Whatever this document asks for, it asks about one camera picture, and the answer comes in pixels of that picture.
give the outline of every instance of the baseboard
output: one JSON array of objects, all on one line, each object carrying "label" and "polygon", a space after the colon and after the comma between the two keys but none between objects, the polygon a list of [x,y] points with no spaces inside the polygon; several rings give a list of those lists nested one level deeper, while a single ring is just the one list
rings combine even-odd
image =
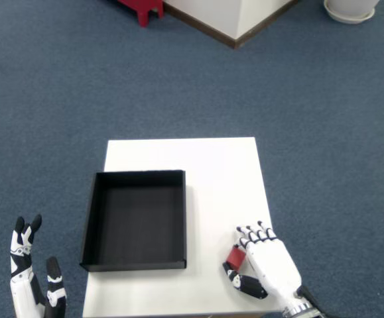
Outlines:
[{"label": "baseboard", "polygon": [[275,11],[266,19],[262,20],[260,23],[255,25],[251,30],[247,31],[244,35],[240,36],[239,38],[232,38],[224,34],[223,32],[214,29],[212,26],[209,26],[206,23],[199,21],[191,15],[188,15],[187,13],[178,10],[177,8],[173,7],[172,5],[169,5],[168,3],[164,3],[164,11],[177,18],[178,20],[181,20],[184,23],[187,23],[188,25],[198,29],[199,31],[211,36],[212,38],[215,38],[221,43],[230,46],[231,48],[239,48],[249,39],[253,38],[258,32],[260,32],[261,30],[269,26],[271,23],[276,21],[279,16],[288,11],[293,5],[297,4],[299,1],[300,0],[289,1],[287,4],[282,6],[280,9]]}]

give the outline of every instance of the red block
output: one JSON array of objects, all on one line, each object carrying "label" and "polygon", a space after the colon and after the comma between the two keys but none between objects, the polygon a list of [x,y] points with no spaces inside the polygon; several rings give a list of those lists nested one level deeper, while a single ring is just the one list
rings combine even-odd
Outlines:
[{"label": "red block", "polygon": [[137,18],[141,27],[146,27],[149,23],[149,11],[158,10],[159,18],[164,16],[164,6],[162,0],[118,0],[118,2],[137,11]]},{"label": "red block", "polygon": [[226,262],[237,272],[242,265],[243,260],[245,260],[245,257],[246,253],[244,251],[238,247],[233,247]]}]

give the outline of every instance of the black tray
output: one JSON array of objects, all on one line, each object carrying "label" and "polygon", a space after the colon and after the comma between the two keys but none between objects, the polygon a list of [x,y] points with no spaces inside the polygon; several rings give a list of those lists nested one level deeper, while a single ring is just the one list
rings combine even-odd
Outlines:
[{"label": "black tray", "polygon": [[97,173],[80,265],[89,272],[185,268],[185,172]]}]

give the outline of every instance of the red stool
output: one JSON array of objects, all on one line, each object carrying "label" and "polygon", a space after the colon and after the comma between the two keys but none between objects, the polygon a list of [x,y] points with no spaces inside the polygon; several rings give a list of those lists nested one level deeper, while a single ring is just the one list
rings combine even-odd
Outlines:
[{"label": "red stool", "polygon": [[118,0],[118,2],[137,11],[137,18],[141,27],[149,23],[149,11],[157,8],[159,18],[164,16],[162,0]]}]

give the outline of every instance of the white table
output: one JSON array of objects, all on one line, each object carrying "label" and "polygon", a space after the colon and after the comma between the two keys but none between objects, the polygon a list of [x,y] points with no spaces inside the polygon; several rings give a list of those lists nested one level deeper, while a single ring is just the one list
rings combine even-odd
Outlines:
[{"label": "white table", "polygon": [[222,268],[236,226],[271,224],[255,139],[108,142],[106,172],[175,169],[186,171],[187,268],[89,273],[84,317],[275,310],[270,296],[235,290]]}]

